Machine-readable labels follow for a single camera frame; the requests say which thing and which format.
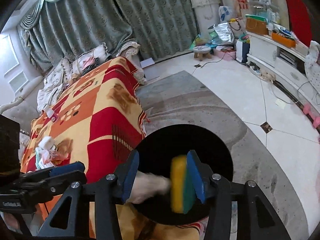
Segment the silver foil bag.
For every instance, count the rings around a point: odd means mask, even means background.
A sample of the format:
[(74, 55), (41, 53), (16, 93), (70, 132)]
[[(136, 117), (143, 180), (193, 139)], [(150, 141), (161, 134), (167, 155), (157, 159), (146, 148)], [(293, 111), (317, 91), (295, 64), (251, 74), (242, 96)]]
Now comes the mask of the silver foil bag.
[(214, 31), (219, 38), (219, 45), (232, 45), (234, 43), (234, 35), (231, 31), (229, 23), (220, 23), (214, 25)]

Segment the red orange patterned blanket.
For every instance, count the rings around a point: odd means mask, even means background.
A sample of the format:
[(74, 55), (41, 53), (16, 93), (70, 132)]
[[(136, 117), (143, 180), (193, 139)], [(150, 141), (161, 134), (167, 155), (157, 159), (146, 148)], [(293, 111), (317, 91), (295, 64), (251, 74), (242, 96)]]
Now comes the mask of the red orange patterned blanket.
[(36, 148), (50, 136), (63, 160), (62, 166), (80, 161), (87, 181), (112, 173), (144, 139), (145, 112), (136, 98), (135, 66), (124, 57), (107, 61), (67, 88), (53, 106), (58, 118), (46, 114), (31, 122), (31, 140), (21, 170), (36, 170)]

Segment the yellow green sponge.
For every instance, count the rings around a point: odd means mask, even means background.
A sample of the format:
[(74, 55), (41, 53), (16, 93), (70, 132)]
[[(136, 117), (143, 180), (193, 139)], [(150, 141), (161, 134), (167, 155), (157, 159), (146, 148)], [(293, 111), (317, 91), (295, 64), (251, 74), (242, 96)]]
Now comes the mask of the yellow green sponge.
[(180, 155), (171, 162), (170, 203), (174, 213), (187, 214), (195, 202), (195, 190), (187, 168), (187, 156)]

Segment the grey oval floor rug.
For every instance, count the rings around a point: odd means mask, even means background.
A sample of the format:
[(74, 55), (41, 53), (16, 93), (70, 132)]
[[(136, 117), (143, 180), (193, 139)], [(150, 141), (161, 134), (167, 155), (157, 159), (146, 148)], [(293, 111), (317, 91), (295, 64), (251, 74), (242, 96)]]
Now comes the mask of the grey oval floor rug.
[(140, 87), (146, 137), (137, 146), (139, 170), (169, 177), (173, 157), (195, 150), (214, 173), (262, 189), (292, 239), (307, 239), (302, 204), (272, 154), (211, 90), (182, 71)]

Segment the beige embroidered pillow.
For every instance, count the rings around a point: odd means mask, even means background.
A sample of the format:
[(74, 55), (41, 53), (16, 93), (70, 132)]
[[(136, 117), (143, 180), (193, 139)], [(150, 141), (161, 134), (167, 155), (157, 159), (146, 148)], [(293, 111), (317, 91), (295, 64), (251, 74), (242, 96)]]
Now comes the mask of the beige embroidered pillow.
[(82, 74), (84, 71), (85, 64), (91, 59), (98, 59), (98, 63), (102, 64), (111, 57), (111, 54), (108, 52), (108, 47), (105, 42), (99, 46), (91, 49), (88, 52), (81, 54), (76, 60), (71, 64), (72, 74)]

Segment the white tufted headboard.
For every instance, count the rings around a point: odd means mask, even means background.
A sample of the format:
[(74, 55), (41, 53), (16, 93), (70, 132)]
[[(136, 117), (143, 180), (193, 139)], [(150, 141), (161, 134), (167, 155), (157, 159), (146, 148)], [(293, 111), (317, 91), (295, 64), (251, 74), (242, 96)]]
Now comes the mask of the white tufted headboard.
[(20, 124), (20, 129), (31, 132), (31, 122), (40, 114), (37, 111), (37, 94), (44, 86), (43, 77), (38, 76), (20, 89), (14, 101), (1, 105), (1, 115)]

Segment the white spotted baby doll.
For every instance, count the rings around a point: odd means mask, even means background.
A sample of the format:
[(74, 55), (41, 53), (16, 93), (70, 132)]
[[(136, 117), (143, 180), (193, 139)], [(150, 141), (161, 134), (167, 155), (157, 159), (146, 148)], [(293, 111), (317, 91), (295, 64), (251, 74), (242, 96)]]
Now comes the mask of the white spotted baby doll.
[(308, 54), (305, 57), (305, 74), (313, 88), (320, 92), (320, 65), (319, 65), (319, 43), (310, 42)]

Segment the white pill bottle red label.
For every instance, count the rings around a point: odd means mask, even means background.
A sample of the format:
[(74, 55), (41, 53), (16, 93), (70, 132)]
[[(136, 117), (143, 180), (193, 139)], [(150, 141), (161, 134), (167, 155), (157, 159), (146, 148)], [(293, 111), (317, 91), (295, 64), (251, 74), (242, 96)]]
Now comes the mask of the white pill bottle red label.
[(52, 122), (56, 122), (56, 120), (58, 119), (58, 115), (53, 109), (46, 105), (44, 111), (46, 112), (46, 115)]

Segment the brown paper shopping bag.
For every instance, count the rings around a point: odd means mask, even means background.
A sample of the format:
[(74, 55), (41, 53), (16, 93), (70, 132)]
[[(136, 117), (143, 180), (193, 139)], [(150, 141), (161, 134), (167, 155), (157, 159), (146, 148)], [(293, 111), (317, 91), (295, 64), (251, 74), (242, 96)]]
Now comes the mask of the brown paper shopping bag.
[(265, 21), (256, 20), (254, 18), (247, 18), (246, 20), (246, 30), (250, 33), (258, 35), (267, 35), (267, 23)]

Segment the orange tray on cabinet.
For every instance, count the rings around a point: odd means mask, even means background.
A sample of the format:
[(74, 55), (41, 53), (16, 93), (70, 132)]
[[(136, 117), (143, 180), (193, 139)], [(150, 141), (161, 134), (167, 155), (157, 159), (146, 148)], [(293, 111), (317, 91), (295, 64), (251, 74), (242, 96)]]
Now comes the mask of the orange tray on cabinet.
[(288, 38), (286, 36), (280, 35), (278, 33), (273, 32), (272, 35), (272, 40), (274, 40), (275, 42), (286, 46), (288, 48), (295, 48), (296, 47), (296, 42), (294, 39)]

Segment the black round trash bin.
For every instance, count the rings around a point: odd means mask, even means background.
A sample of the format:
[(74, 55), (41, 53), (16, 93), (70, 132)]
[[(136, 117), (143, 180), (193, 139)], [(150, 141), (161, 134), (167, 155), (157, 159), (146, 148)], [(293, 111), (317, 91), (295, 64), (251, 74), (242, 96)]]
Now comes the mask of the black round trash bin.
[(196, 223), (209, 215), (210, 207), (197, 197), (187, 170), (187, 154), (194, 150), (213, 173), (233, 179), (233, 161), (226, 144), (210, 130), (188, 124), (163, 127), (147, 135), (135, 148), (139, 171), (168, 178), (169, 191), (156, 194), (134, 208), (146, 218), (164, 225)]

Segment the green patterned curtain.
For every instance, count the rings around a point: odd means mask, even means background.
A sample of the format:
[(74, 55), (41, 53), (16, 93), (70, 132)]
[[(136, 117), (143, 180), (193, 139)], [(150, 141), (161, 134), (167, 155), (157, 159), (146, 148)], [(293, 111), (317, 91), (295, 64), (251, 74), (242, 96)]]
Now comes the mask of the green patterned curtain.
[(144, 59), (174, 55), (189, 48), (197, 22), (190, 0), (38, 0), (17, 31), (28, 60), (46, 73), (102, 43), (111, 55), (128, 41)]

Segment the white tv cabinet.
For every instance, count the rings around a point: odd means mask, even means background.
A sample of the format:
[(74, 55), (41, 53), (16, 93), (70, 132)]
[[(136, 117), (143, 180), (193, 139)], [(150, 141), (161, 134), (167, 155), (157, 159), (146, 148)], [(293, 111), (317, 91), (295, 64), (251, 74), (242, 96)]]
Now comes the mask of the white tv cabinet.
[(248, 33), (250, 49), (248, 62), (263, 74), (270, 74), (302, 104), (309, 104), (319, 112), (319, 93), (304, 73), (305, 56), (294, 48), (277, 43), (267, 35)]

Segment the red cloth on television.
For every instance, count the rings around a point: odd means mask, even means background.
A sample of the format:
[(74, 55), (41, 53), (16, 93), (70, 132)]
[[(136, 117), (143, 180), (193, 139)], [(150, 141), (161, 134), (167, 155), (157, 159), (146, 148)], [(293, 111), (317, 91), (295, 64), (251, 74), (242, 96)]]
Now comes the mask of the red cloth on television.
[(302, 0), (286, 0), (290, 30), (307, 47), (312, 40), (311, 22), (307, 7)]

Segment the white folded tissue roll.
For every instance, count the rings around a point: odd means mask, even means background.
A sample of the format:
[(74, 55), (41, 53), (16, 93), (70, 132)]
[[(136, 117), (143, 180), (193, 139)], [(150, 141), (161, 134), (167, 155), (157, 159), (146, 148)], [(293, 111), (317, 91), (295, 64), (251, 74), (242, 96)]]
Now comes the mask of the white folded tissue roll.
[(39, 142), (38, 147), (43, 150), (50, 150), (55, 145), (55, 140), (53, 137), (45, 136)]

